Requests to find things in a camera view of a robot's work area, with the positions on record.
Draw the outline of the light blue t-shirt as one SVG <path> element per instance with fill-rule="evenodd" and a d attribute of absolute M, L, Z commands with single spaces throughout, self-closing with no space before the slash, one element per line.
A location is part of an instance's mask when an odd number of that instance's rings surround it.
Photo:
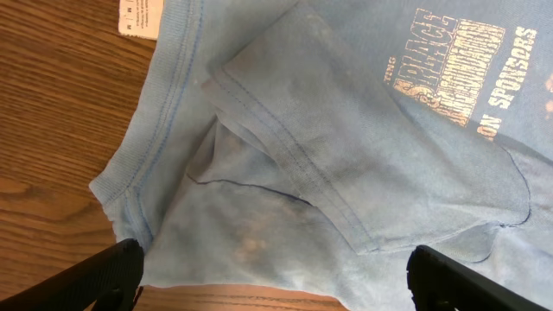
<path fill-rule="evenodd" d="M 549 1 L 167 1 L 90 188 L 156 287 L 410 310 L 420 244 L 552 305 Z"/>

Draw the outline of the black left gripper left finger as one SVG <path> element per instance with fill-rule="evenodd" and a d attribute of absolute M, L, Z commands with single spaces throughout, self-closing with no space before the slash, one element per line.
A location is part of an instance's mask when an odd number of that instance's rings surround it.
<path fill-rule="evenodd" d="M 2 310 L 131 311 L 143 292 L 144 252 L 127 238 L 1 301 Z"/>

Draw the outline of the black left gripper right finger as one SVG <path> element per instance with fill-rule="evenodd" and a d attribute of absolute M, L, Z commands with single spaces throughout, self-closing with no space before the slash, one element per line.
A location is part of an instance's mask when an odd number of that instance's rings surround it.
<path fill-rule="evenodd" d="M 416 311 L 546 311 L 427 245 L 409 257 L 407 286 Z"/>

